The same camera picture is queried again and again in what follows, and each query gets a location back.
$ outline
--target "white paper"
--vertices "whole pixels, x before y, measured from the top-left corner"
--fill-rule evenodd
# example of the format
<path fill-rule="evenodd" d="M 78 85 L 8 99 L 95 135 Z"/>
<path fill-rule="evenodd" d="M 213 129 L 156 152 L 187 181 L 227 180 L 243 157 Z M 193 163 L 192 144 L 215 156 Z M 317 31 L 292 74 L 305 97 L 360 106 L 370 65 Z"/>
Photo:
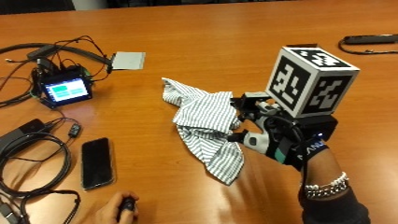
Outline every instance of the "white paper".
<path fill-rule="evenodd" d="M 118 52 L 114 58 L 114 70 L 130 69 L 138 70 L 143 69 L 144 66 L 146 53 L 144 52 Z"/>

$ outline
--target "hand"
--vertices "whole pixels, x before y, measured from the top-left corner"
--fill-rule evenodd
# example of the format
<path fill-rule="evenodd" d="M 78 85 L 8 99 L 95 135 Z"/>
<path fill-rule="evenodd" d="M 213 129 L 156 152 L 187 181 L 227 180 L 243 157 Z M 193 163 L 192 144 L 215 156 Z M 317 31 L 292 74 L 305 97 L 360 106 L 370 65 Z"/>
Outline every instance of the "hand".
<path fill-rule="evenodd" d="M 127 197 L 134 197 L 138 201 L 140 198 L 139 196 L 130 191 L 119 191 L 114 194 L 110 202 L 107 205 L 98 211 L 96 213 L 96 224 L 131 224 L 134 223 L 135 217 L 139 216 L 139 209 L 136 207 L 135 211 L 128 211 L 124 209 L 122 214 L 122 220 L 118 222 L 118 214 L 120 212 L 120 205 Z"/>
<path fill-rule="evenodd" d="M 296 138 L 299 127 L 295 127 L 293 121 L 289 120 L 287 112 L 279 104 L 268 102 L 256 103 L 257 112 L 244 113 L 243 117 L 252 121 L 263 133 L 244 131 L 235 133 L 228 138 L 229 141 L 237 141 L 249 149 L 265 154 L 269 158 L 283 164 L 292 165 L 299 171 L 303 167 L 303 148 L 307 148 L 309 158 L 321 150 L 328 148 L 324 142 L 317 138 L 303 139 L 299 142 Z"/>

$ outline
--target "black and white cube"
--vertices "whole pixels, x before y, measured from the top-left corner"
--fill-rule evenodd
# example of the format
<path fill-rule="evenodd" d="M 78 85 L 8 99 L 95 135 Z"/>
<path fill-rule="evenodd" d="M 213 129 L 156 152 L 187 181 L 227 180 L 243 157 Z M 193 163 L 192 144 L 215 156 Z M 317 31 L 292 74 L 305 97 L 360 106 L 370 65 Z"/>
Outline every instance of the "black and white cube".
<path fill-rule="evenodd" d="M 335 112 L 360 69 L 323 48 L 283 48 L 267 87 L 295 118 Z"/>

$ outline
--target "phone screen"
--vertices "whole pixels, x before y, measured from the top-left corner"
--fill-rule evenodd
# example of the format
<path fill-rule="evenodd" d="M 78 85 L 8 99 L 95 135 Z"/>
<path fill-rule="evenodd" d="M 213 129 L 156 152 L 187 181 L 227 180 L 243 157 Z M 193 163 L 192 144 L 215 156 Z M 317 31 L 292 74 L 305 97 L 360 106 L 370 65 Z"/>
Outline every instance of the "phone screen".
<path fill-rule="evenodd" d="M 111 147 L 108 138 L 83 145 L 83 187 L 96 189 L 114 182 Z"/>

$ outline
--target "smartphone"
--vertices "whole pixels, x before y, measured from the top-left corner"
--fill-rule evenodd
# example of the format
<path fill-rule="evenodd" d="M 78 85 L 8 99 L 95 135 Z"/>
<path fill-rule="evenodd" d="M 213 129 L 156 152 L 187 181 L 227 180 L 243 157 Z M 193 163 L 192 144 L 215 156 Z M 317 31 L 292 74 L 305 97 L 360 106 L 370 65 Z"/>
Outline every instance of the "smartphone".
<path fill-rule="evenodd" d="M 344 40 L 348 45 L 393 44 L 398 42 L 398 35 L 351 35 Z"/>
<path fill-rule="evenodd" d="M 96 189 L 114 180 L 112 152 L 104 137 L 83 144 L 83 188 Z"/>

